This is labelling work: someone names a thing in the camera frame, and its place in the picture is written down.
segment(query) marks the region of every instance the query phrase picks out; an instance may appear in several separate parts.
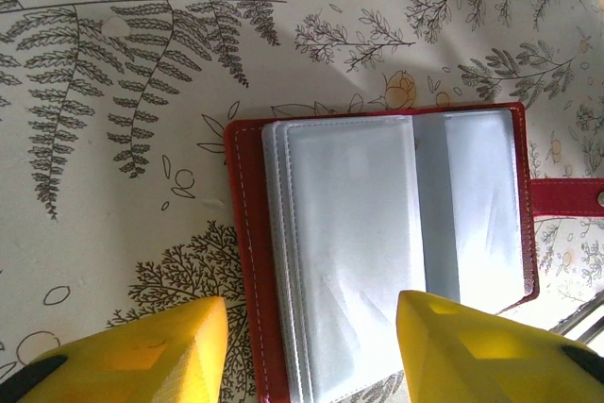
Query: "white stitching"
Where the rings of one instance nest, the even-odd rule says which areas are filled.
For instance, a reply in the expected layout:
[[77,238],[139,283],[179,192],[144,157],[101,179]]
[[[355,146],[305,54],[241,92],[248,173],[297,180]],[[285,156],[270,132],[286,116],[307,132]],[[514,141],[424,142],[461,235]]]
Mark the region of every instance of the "white stitching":
[[237,156],[237,165],[239,166],[239,180],[242,187],[242,198],[243,198],[243,217],[245,218],[245,231],[247,233],[247,247],[249,249],[249,258],[252,263],[252,281],[254,283],[254,302],[256,303],[256,317],[258,318],[258,334],[260,336],[260,358],[262,360],[262,371],[264,372],[264,390],[266,392],[266,399],[270,400],[270,394],[268,392],[268,373],[266,372],[266,360],[264,359],[264,342],[262,340],[262,328],[260,319],[260,306],[258,304],[258,286],[256,283],[256,266],[254,265],[254,253],[252,250],[252,237],[249,231],[249,221],[247,220],[247,203],[245,201],[245,188],[243,187],[243,169],[242,161],[239,152],[239,133],[244,131],[253,131],[261,129],[261,127],[252,127],[247,129],[240,129],[235,133],[235,149]]

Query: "orange fruit illustration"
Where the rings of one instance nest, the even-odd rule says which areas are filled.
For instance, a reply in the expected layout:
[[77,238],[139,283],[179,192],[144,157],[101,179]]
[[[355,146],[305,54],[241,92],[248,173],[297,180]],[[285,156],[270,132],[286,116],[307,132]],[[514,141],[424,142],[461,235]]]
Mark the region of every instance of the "orange fruit illustration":
[[390,109],[408,109],[417,98],[415,80],[404,71],[396,72],[386,84],[386,104]]
[[451,96],[447,92],[440,92],[436,95],[436,105],[439,108],[448,108],[451,104]]

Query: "patterned tablecloth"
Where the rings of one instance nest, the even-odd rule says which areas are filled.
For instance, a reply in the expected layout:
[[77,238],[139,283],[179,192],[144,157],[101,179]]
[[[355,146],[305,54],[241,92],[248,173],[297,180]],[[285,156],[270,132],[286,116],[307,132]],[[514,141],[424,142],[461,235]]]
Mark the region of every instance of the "patterned tablecloth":
[[[0,0],[0,15],[0,379],[221,294],[222,400],[255,399],[230,120],[520,100],[532,177],[604,176],[598,0]],[[604,287],[604,221],[535,229],[542,294],[509,316],[550,327]]]

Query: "metal rod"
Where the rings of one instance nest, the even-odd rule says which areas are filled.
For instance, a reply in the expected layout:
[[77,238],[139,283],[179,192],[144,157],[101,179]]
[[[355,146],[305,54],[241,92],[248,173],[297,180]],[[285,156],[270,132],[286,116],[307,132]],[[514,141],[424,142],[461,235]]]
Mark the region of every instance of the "metal rod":
[[583,332],[577,341],[581,342],[582,344],[588,344],[595,337],[597,337],[597,334],[599,334],[602,330],[604,330],[604,316],[597,320],[593,326]]

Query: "card holder strap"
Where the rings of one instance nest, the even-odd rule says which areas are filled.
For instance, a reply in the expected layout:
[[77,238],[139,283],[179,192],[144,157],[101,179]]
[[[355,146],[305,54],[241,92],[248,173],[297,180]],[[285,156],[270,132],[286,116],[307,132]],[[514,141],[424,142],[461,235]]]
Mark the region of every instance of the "card holder strap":
[[604,217],[604,178],[533,179],[530,191],[535,217]]

